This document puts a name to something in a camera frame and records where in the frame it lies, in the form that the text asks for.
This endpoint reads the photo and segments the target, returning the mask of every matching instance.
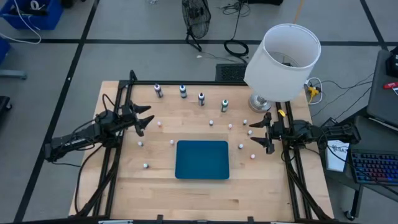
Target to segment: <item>electric fan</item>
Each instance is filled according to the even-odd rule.
[[[196,39],[204,37],[208,30],[211,14],[207,0],[182,0],[182,15],[187,26],[185,41],[201,52],[201,47]]]

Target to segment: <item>wooden tabletop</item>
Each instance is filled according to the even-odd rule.
[[[115,99],[118,82],[103,82],[95,113],[104,110],[101,95]],[[188,97],[183,99],[177,85],[162,86],[163,98],[158,98],[152,85],[134,85],[131,100],[137,105],[151,105],[140,118],[155,115],[154,120],[139,137],[134,128],[125,132],[118,180],[111,218],[156,219],[162,214],[166,220],[224,220],[255,221],[294,220],[285,164],[280,158],[282,144],[274,141],[275,153],[267,155],[252,136],[264,136],[265,129],[243,126],[262,119],[249,109],[252,90],[247,86],[187,86]],[[205,105],[198,105],[198,94],[205,94]],[[229,101],[226,113],[221,112],[221,101]],[[291,102],[294,119],[311,120],[304,91]],[[271,109],[277,120],[275,105]],[[180,180],[175,178],[175,145],[170,140],[225,140],[229,144],[228,180]],[[316,149],[316,144],[309,144]],[[88,201],[98,186],[104,150],[95,154],[81,174],[78,196],[79,208]],[[302,150],[302,163],[307,189],[319,206],[333,217],[325,176],[318,155]],[[302,198],[298,192],[300,208]]]

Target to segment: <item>lamp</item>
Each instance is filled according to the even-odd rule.
[[[264,113],[271,108],[271,101],[294,99],[320,54],[318,38],[302,26],[281,24],[269,29],[244,76],[254,92],[249,99],[250,107]]]

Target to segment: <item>gray floor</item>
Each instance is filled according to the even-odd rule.
[[[94,0],[77,2],[65,10],[56,30],[40,31],[46,39],[79,39]],[[228,0],[210,1],[212,21],[204,39],[231,38],[236,16],[223,15],[217,7]],[[396,0],[367,0],[385,41],[398,42]],[[299,1],[286,0],[280,7],[255,5],[239,21],[237,39],[260,40],[270,27],[292,22]],[[163,40],[184,39],[185,26],[180,0],[101,0],[88,39]],[[298,24],[312,30],[321,41],[377,41],[359,0],[306,0]],[[29,31],[14,30],[3,20],[2,33],[33,38]],[[27,80],[0,79],[0,95],[12,98],[14,109],[0,129],[0,223],[13,221],[26,183],[53,115],[77,44],[12,44],[2,69],[25,70]],[[205,52],[228,57],[222,45],[203,45]],[[250,45],[251,56],[256,45]],[[323,46],[322,56],[311,76],[350,86],[374,70],[380,47]],[[215,65],[229,63],[209,58],[189,45],[85,44],[54,136],[67,134],[92,118],[103,80],[128,77],[134,69],[140,80],[214,80]],[[317,125],[338,116],[369,87],[350,90],[313,118]],[[325,98],[311,106],[312,114],[342,93],[333,84],[324,85]],[[368,95],[339,120],[366,105]],[[82,154],[68,154],[63,161],[79,164]],[[66,217],[76,184],[77,169],[45,162],[24,220]],[[328,180],[335,217],[350,208],[353,191]],[[398,223],[398,203],[369,190],[364,192],[359,223]]]

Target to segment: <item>lamp base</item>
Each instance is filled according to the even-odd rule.
[[[259,95],[252,94],[249,98],[249,107],[256,113],[266,113],[271,108],[271,104],[271,101],[267,101]]]

